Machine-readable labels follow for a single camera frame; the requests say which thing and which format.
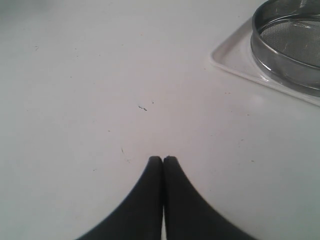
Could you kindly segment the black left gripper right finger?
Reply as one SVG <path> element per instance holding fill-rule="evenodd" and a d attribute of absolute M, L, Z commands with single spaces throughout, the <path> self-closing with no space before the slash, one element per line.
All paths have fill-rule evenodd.
<path fill-rule="evenodd" d="M 249 240 L 215 211 L 191 184 L 178 159 L 163 160 L 164 219 L 168 240 Z"/>

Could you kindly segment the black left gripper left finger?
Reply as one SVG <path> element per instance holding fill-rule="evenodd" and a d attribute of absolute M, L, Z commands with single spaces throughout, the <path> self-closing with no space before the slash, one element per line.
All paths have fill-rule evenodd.
<path fill-rule="evenodd" d="M 163 161 L 149 158 L 121 204 L 80 240 L 160 240 L 163 223 Z"/>

